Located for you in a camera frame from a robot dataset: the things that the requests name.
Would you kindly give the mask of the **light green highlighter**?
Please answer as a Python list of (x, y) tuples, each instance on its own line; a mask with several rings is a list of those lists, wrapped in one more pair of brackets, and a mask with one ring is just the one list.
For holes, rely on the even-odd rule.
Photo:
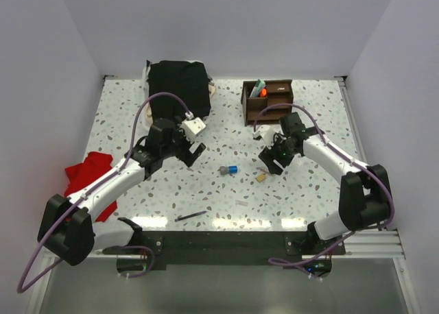
[(257, 80), (251, 93), (250, 97), (259, 97), (261, 91), (265, 88), (265, 82), (263, 80)]

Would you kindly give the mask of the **yellow square eraser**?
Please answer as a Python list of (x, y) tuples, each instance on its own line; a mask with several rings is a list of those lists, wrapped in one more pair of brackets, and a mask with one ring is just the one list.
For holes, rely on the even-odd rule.
[(257, 180), (257, 182), (262, 182), (262, 181), (264, 181), (266, 179), (266, 175), (265, 174), (259, 174), (257, 177), (256, 177), (256, 180)]

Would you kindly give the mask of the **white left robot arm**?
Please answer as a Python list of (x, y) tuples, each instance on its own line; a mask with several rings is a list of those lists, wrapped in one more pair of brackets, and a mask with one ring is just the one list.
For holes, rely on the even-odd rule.
[(205, 150), (191, 146), (206, 125), (200, 118), (176, 124), (159, 119), (146, 136), (132, 144), (128, 153), (109, 172), (68, 197), (55, 195), (47, 202), (38, 232), (40, 247), (45, 247), (66, 263), (75, 266), (91, 252), (120, 247), (134, 254), (142, 246), (142, 229), (126, 218), (112, 223), (97, 218), (118, 197), (147, 180), (158, 171), (164, 160), (175, 157), (187, 167)]

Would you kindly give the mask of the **dark purple pen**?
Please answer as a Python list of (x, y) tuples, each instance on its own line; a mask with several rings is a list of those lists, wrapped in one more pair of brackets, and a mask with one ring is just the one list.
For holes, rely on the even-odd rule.
[(200, 212), (191, 213), (189, 215), (184, 215), (184, 216), (181, 216), (181, 217), (177, 217), (177, 218), (174, 219), (174, 221), (175, 222), (184, 221), (186, 219), (191, 219), (191, 218), (198, 217), (198, 216), (205, 215), (205, 214), (207, 214), (207, 211), (203, 210), (203, 211), (200, 211)]

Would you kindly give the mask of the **beige long eraser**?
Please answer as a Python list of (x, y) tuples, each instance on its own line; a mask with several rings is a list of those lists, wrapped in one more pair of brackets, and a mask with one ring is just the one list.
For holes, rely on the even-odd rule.
[(258, 170), (261, 171), (262, 173), (270, 175), (270, 172), (267, 169), (263, 168), (263, 167), (258, 167)]

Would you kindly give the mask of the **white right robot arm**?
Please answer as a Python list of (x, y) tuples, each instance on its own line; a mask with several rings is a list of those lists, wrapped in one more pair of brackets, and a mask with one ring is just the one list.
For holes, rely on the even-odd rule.
[(296, 112), (281, 117), (279, 123), (280, 132), (262, 125), (252, 135), (265, 144), (259, 158), (268, 171), (279, 176), (295, 156), (303, 156), (320, 165), (340, 186), (337, 210), (307, 226), (302, 248), (321, 254), (330, 240), (393, 218), (390, 183), (383, 166), (356, 160), (319, 127), (306, 127)]

